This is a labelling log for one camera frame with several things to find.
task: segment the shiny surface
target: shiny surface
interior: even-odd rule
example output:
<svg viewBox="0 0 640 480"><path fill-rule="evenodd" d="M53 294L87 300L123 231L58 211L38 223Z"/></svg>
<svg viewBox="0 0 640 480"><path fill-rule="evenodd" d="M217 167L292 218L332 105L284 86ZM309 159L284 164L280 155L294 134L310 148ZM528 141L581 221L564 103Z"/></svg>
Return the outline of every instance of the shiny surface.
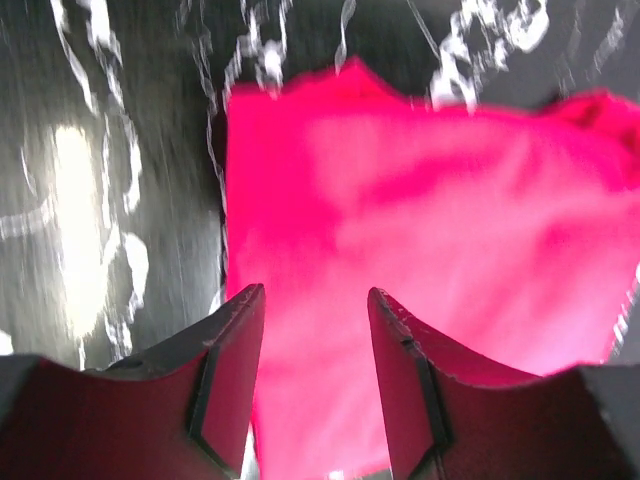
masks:
<svg viewBox="0 0 640 480"><path fill-rule="evenodd" d="M207 101L173 7L106 8L0 6L0 330L75 368L200 320L220 286Z"/></svg>

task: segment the pink cloth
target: pink cloth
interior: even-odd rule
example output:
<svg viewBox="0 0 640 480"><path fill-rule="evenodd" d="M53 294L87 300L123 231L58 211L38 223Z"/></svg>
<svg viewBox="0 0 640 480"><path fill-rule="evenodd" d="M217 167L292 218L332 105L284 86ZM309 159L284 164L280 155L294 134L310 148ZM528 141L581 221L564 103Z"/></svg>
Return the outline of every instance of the pink cloth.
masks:
<svg viewBox="0 0 640 480"><path fill-rule="evenodd" d="M600 362L640 261L640 111L430 111L361 64L229 107L229 296L267 291L264 480L388 466L370 287L499 362Z"/></svg>

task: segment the white streak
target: white streak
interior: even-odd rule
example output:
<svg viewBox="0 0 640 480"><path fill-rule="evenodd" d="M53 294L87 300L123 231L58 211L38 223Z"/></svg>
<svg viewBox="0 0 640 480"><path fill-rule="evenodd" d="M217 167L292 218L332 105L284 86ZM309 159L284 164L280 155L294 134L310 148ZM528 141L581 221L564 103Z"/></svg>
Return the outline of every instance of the white streak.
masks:
<svg viewBox="0 0 640 480"><path fill-rule="evenodd" d="M429 47L431 47L431 51L436 56L436 58L440 60L440 54L438 53L438 45L436 44L436 41L433 39L433 36L431 35L431 32L427 28L427 25L424 23L424 19L422 18L422 15L420 15L420 12L418 11L416 4L413 3L413 0L407 0L407 4L411 9L411 13L413 13L413 18L415 18L416 22L418 22L418 27L420 27L420 31L424 35L424 38L427 40Z"/></svg>
<svg viewBox="0 0 640 480"><path fill-rule="evenodd" d="M0 18L0 34L2 34L2 41L4 44L11 48L11 44L9 43L9 33L7 32L7 27L4 24L4 19Z"/></svg>
<svg viewBox="0 0 640 480"><path fill-rule="evenodd" d="M336 73L340 73L344 62L347 60L347 25L356 11L356 0L344 0L340 12L340 45L336 49L333 63Z"/></svg>
<svg viewBox="0 0 640 480"><path fill-rule="evenodd" d="M13 353L13 343L11 337L0 330L0 355L11 355Z"/></svg>
<svg viewBox="0 0 640 480"><path fill-rule="evenodd" d="M131 268L131 280L133 283L127 318L128 323L132 324L136 311L144 307L144 294L149 276L149 254L144 242L133 233L124 234L123 245Z"/></svg>
<svg viewBox="0 0 640 480"><path fill-rule="evenodd" d="M254 448L253 431L249 428L247 441L244 444L244 458L242 460L240 480L249 480L258 477L258 460L256 459L256 451Z"/></svg>
<svg viewBox="0 0 640 480"><path fill-rule="evenodd" d="M45 228L54 215L53 199L49 195L39 207L25 213L0 217L0 239L22 237Z"/></svg>
<svg viewBox="0 0 640 480"><path fill-rule="evenodd" d="M87 42L93 49L95 58L105 74L105 78L109 86L109 92L111 94L113 104L115 104L117 113L116 118L122 122L122 127L127 138L131 183L122 196L122 202L125 213L130 215L136 210L140 203L140 179L142 176L143 166L138 134L133 121L127 114L122 86L118 76L123 67L120 42L118 41L115 32L111 29L106 0L76 0L76 3L80 7L86 9L90 14L89 20L86 24ZM65 37L65 34L68 33L69 29L67 13L61 0L50 0L50 4L53 10L60 43L67 59L69 60L69 64L76 80L82 88L85 103L91 113L95 117L98 117L100 114L100 107L95 94L91 91L86 71L80 64L74 52L71 50L71 47ZM61 228L64 237L63 244L66 243L71 245L73 242L76 242L73 243L73 248L69 247L66 249L63 259L63 272L65 274L65 285L68 297L67 308L70 309L68 317L69 321L73 325L73 330L77 337L82 338L91 331L93 325L92 319L95 319L95 314L97 312L102 312L106 306L105 301L108 270L111 263L115 260L117 252L120 248L123 248L127 255L127 260L131 268L133 291L129 298L125 318L121 318L119 316L120 314L118 314L114 309L111 309L108 312L103 312L107 335L116 350L116 357L121 358L122 356L131 353L132 345L129 325L133 322L135 312L144 306L143 299L149 272L149 259L146 246L137 236L128 232L121 233L118 225L118 219L114 216L111 209L111 180L109 177L109 170L111 168L111 152L109 149L109 141L111 137L110 122L112 120L108 114L104 114L104 120L105 132L102 138L102 164L100 172L103 197L100 202L100 212L102 223L104 227L109 230L109 237L104 248L99 247L99 235L95 233L98 231L98 228L97 226L92 226L91 223L92 220L94 218L98 218L99 215L96 215L97 212L94 211L89 212L89 210L93 210L94 203L97 207L97 199L93 199L92 197L89 198L95 193L93 190L96 190L95 185L92 184L93 182L89 182L93 188L92 192L76 191L74 193L75 196L77 196L77 194L82 194L87 197L84 200L85 206L82 208L88 210L86 212L83 210L83 215L76 215L78 218L74 218L72 213L81 208L83 200L78 200L76 198L75 202L77 202L77 204L73 207L72 200L75 197L70 196L73 187L69 187L67 185L63 188L59 186L57 189L57 200L59 204L64 200L63 203L65 203L66 207L61 208L60 205L58 205L57 215L60 217L60 212L63 213L63 218L59 218L59 222L64 224L64 228ZM70 127L65 128L65 130L59 130L59 133L62 135L63 145L66 140L71 139L73 136L72 133L74 132ZM60 155L60 157L67 158L73 157L73 155L77 156L77 152L74 154L69 151L65 155ZM64 167L58 172L57 182L67 179L65 182L68 183L68 179L71 178L72 174L75 176L79 174L77 168L82 167L82 165L87 162L78 163L78 161L75 161L75 163L70 163L67 158L66 161L61 163ZM88 234L89 231L94 232L95 235L92 233L92 240L83 240L82 235L78 236L77 231L80 231L80 228L83 228L83 231L86 234ZM85 286L84 288L88 290L84 295L80 295L79 292L83 285ZM80 352L80 355L82 362L83 353Z"/></svg>
<svg viewBox="0 0 640 480"><path fill-rule="evenodd" d="M222 289L219 288L218 291L213 296L213 299L211 299L211 305L209 306L209 315L213 314L221 306L222 306Z"/></svg>
<svg viewBox="0 0 640 480"><path fill-rule="evenodd" d="M191 0L188 0L188 5L184 6L184 9L187 9L187 8L190 13ZM202 33L197 38L197 46L195 43L192 45L192 56L196 64L196 68L198 69L198 73L200 75L200 85L202 87L202 91L204 92L204 95L205 97L207 97L209 102L209 105L207 106L207 127L206 127L207 152L209 154L209 159L211 161L211 164L213 165L214 173L216 175L216 179L218 180L218 185L220 186L220 197L222 202L221 222L224 222L224 219L226 219L226 215L227 215L227 193L226 193L227 189L226 189L226 184L224 179L224 170L216 160L215 152L213 149L213 120L215 116L218 114L218 101L216 98L216 91L213 87L213 79L211 78L211 67L209 64L209 56L213 53L213 45L211 43L211 32L207 29L204 22L204 9L205 9L205 0L200 0L199 12L198 12L198 18L197 18L197 22L198 22L197 30ZM179 29L182 29L185 27L185 24L182 23L178 27ZM257 27L252 31L252 34L255 35L256 32L257 32ZM235 74L237 75L240 74L239 63L237 65L237 71L233 70L233 66L231 67L227 66L227 68L225 69L225 85L227 84L227 81L230 81L231 83L235 81L235 78L237 78L237 77L233 77L233 75ZM230 92L231 92L231 86L228 87L227 93L230 94ZM228 252L227 229L223 225L221 230L222 230L221 237L222 237L222 243L223 243L223 262L224 262L223 271L226 272L227 252Z"/></svg>
<svg viewBox="0 0 640 480"><path fill-rule="evenodd" d="M618 314L618 319L613 326L613 334L616 339L613 342L613 355L619 355L625 341L625 336L629 331L629 310L635 312L640 306L637 304L637 300L640 295L640 264L636 267L635 278L633 281L633 287L631 291L627 292L628 304L622 304L620 310L622 313Z"/></svg>
<svg viewBox="0 0 640 480"><path fill-rule="evenodd" d="M24 179L27 182L27 187L29 187L29 191L34 197L38 196L38 193L35 189L35 181L33 179L33 175L29 172L27 168L27 161L24 158L24 148L20 148L20 162L22 163L22 174L24 175Z"/></svg>
<svg viewBox="0 0 640 480"><path fill-rule="evenodd" d="M613 23L593 57L588 78L595 81L602 74L602 67L611 55L624 46L624 38L640 7L637 0L627 0L616 7Z"/></svg>
<svg viewBox="0 0 640 480"><path fill-rule="evenodd" d="M78 60L76 54L73 52L73 50L71 50L71 46L69 45L69 42L67 42L67 39L65 37L65 33L69 31L67 11L62 5L62 0L50 0L50 3L53 10L53 18L56 24L56 30L58 31L58 37L60 38L60 44L62 45L62 50L67 56L67 60L69 60L71 71L76 77L80 88L82 88L82 93L84 94L84 102L87 105L87 108L91 113L97 115L99 110L98 101L95 94L91 91L87 72L80 63L80 60Z"/></svg>
<svg viewBox="0 0 640 480"><path fill-rule="evenodd" d="M584 13L586 4L586 0L578 0L576 2L573 29L571 30L567 49L560 55L558 60L558 81L560 92L564 96L568 96L576 87L576 81L571 67L578 54L580 42L582 41L582 14Z"/></svg>
<svg viewBox="0 0 640 480"><path fill-rule="evenodd" d="M192 0L181 0L180 5L178 5L178 11L176 12L176 33L180 32L187 24L187 19L189 18L192 7Z"/></svg>
<svg viewBox="0 0 640 480"><path fill-rule="evenodd" d="M508 70L507 59L514 51L532 52L549 28L547 0L537 0L539 8L531 10L529 0L505 13L496 0L462 0L451 16L451 33L440 44L441 66L431 80L434 108L464 102L469 108L478 103L489 72ZM471 53L468 35L473 20L478 20L488 47ZM469 65L470 76L458 69L458 62Z"/></svg>
<svg viewBox="0 0 640 480"><path fill-rule="evenodd" d="M80 338L80 340L78 341L78 363L79 370L84 370L87 363L87 352L84 348L84 338Z"/></svg>
<svg viewBox="0 0 640 480"><path fill-rule="evenodd" d="M280 25L280 40L269 39L262 43L260 26L268 19L267 4L263 1L246 13L246 4L241 3L243 18L247 26L247 33L238 36L236 48L231 60L225 68L224 108L226 110L231 88L240 78L242 61L249 59L253 63L256 82L260 88L277 93L282 88L284 79L282 63L287 57L287 14L293 6L293 0L281 0L278 6L278 22Z"/></svg>

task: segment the pink fabric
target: pink fabric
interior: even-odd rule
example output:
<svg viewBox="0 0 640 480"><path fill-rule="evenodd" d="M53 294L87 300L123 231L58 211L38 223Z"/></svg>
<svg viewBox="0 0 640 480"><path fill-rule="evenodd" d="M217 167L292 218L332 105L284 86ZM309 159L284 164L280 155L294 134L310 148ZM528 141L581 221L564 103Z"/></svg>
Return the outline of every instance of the pink fabric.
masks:
<svg viewBox="0 0 640 480"><path fill-rule="evenodd" d="M640 260L640 111L439 112L354 62L229 107L228 295L267 291L253 421L265 480L388 466L367 319L386 289L499 362L607 358Z"/></svg>

